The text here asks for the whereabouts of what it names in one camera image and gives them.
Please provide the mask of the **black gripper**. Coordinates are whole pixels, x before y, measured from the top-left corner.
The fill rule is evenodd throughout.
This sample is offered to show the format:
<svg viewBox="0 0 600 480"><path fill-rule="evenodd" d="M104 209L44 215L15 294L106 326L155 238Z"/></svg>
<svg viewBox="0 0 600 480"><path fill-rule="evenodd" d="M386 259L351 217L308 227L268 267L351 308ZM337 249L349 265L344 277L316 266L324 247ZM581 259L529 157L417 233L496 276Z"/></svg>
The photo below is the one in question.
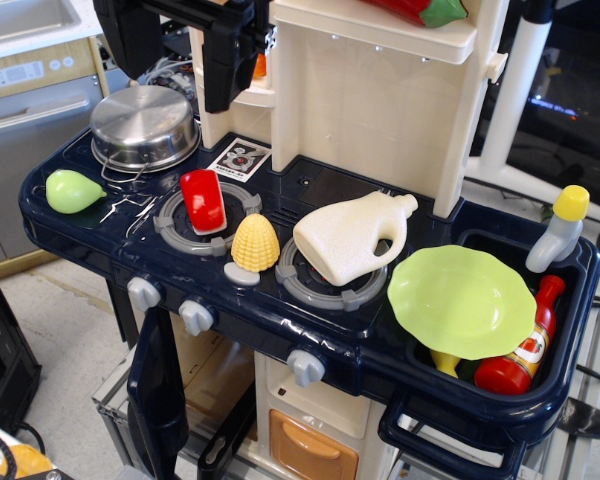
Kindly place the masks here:
<svg viewBox="0 0 600 480"><path fill-rule="evenodd" d="M203 33L205 110L227 111L252 80L257 56L273 48L267 1L93 3L117 66L137 79L162 56L163 17Z"/></svg>

